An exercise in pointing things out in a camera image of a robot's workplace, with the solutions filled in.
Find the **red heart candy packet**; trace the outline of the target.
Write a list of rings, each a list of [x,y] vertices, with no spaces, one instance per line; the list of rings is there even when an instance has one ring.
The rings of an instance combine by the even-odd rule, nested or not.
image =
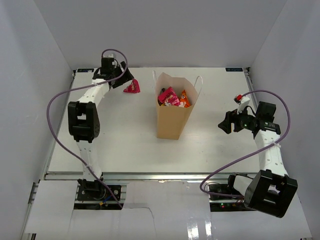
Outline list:
[[[140,85],[139,82],[136,79],[133,79],[130,83],[130,85],[128,85],[124,90],[124,93],[130,93],[130,94],[137,94],[140,93]]]

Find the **pink candy packet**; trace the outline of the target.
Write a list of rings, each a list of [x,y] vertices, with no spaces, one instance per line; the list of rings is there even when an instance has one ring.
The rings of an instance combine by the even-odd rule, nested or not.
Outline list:
[[[179,106],[180,99],[174,89],[170,86],[165,92],[157,97],[158,103],[165,106]]]

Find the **orange white snack bag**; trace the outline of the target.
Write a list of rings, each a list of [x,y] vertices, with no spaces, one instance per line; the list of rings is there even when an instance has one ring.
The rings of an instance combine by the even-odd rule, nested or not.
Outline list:
[[[182,91],[181,95],[180,95],[180,99],[179,99],[179,106],[183,107],[183,108],[188,108],[191,106],[190,101],[188,99],[187,93],[185,90]]]

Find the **brown paper bag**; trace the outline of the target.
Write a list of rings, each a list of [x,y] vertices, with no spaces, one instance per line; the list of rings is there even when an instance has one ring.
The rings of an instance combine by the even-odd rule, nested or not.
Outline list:
[[[178,140],[200,96],[201,90],[196,90],[196,85],[203,86],[203,78],[199,75],[191,83],[184,77],[172,77],[166,73],[156,75],[153,71],[155,106],[156,106],[156,136],[159,139]],[[172,87],[180,99],[183,90],[186,91],[191,106],[165,106],[158,103],[158,96],[162,88]]]

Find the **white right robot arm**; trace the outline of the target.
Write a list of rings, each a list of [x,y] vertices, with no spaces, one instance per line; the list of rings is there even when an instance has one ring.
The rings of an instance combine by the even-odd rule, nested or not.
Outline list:
[[[225,187],[226,195],[236,200],[244,198],[244,206],[277,218],[282,218],[298,189],[298,183],[290,178],[276,142],[281,137],[280,126],[274,123],[276,105],[260,102],[254,115],[248,114],[250,99],[246,96],[235,98],[238,108],[228,111],[218,127],[227,134],[249,130],[258,149],[260,170],[254,178],[243,174],[230,175]]]

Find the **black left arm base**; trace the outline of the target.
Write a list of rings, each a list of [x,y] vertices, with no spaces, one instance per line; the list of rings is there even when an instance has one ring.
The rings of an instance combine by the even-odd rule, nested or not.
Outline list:
[[[99,181],[87,181],[78,179],[78,201],[112,201],[114,200],[111,192]]]

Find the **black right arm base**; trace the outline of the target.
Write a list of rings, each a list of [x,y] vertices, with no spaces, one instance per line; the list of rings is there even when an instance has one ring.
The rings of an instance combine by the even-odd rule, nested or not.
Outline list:
[[[231,173],[218,173],[205,182],[203,188],[211,193],[224,195],[239,195],[240,193],[229,188],[228,178]],[[245,211],[244,200],[232,196],[210,195],[209,208],[212,213]]]

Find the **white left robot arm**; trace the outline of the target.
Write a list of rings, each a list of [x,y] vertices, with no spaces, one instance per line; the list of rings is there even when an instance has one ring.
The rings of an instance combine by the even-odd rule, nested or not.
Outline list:
[[[67,105],[68,131],[76,141],[80,158],[84,161],[82,178],[86,181],[101,180],[103,176],[96,146],[93,143],[100,134],[97,107],[111,88],[115,89],[133,79],[134,76],[124,61],[118,62],[112,53],[103,56],[101,67],[93,73],[93,86],[80,99],[71,101]]]

